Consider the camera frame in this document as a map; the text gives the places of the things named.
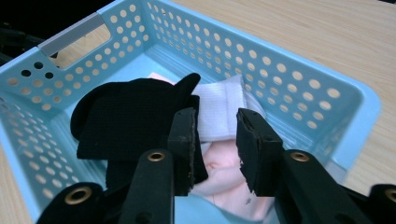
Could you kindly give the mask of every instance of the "screw hole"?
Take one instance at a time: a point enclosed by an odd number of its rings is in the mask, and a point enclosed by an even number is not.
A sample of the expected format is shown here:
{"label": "screw hole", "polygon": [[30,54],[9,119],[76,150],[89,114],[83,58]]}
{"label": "screw hole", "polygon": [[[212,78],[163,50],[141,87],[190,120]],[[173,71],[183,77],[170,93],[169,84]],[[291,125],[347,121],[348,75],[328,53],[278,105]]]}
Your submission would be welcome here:
{"label": "screw hole", "polygon": [[85,202],[92,195],[92,190],[88,187],[81,187],[73,189],[66,195],[64,201],[70,205],[79,204]]}

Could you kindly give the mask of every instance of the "white cloth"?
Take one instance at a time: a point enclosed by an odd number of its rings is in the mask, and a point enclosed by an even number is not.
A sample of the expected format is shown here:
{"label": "white cloth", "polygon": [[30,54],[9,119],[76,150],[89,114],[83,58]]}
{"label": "white cloth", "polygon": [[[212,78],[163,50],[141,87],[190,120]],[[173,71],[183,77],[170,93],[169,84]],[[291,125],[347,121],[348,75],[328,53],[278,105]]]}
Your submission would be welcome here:
{"label": "white cloth", "polygon": [[235,139],[236,114],[240,107],[247,107],[242,76],[199,84],[192,94],[200,96],[198,133],[201,141]]}

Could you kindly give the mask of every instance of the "light blue plastic basket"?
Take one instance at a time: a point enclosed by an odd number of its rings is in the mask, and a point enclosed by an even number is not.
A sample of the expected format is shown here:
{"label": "light blue plastic basket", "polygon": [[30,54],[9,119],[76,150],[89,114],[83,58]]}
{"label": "light blue plastic basket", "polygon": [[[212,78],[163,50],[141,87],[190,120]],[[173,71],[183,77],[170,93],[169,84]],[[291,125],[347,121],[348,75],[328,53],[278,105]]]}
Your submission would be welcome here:
{"label": "light blue plastic basket", "polygon": [[[103,24],[111,37],[92,52],[65,69],[49,59]],[[115,1],[0,67],[1,143],[33,222],[64,187],[105,185],[104,162],[76,157],[69,120],[78,100],[152,72],[174,81],[197,72],[203,83],[242,74],[285,148],[311,152],[340,183],[380,111],[359,81],[226,24],[168,1]],[[199,199],[182,203],[194,209],[178,209],[176,220],[233,220]]]}

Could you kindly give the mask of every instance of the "wooden surface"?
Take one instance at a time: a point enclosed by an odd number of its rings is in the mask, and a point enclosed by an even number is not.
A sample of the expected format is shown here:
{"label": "wooden surface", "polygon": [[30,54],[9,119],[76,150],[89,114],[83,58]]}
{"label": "wooden surface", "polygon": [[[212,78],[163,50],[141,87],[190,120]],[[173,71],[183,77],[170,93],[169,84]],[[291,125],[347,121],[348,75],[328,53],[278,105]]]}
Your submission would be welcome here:
{"label": "wooden surface", "polygon": [[[375,0],[173,1],[374,89],[382,112],[345,185],[368,194],[376,183],[396,184],[395,5]],[[0,172],[1,223],[32,223],[3,150]]]}

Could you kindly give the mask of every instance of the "pink cloth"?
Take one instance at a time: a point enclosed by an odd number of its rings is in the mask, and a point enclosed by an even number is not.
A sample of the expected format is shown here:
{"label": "pink cloth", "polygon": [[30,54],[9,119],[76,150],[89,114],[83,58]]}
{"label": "pink cloth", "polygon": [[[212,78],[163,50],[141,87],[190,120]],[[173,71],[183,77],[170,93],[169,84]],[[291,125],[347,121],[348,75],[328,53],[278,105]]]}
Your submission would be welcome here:
{"label": "pink cloth", "polygon": [[204,154],[209,178],[194,186],[200,195],[219,208],[250,221],[263,220],[274,198],[257,197],[240,172],[235,140],[213,142]]}

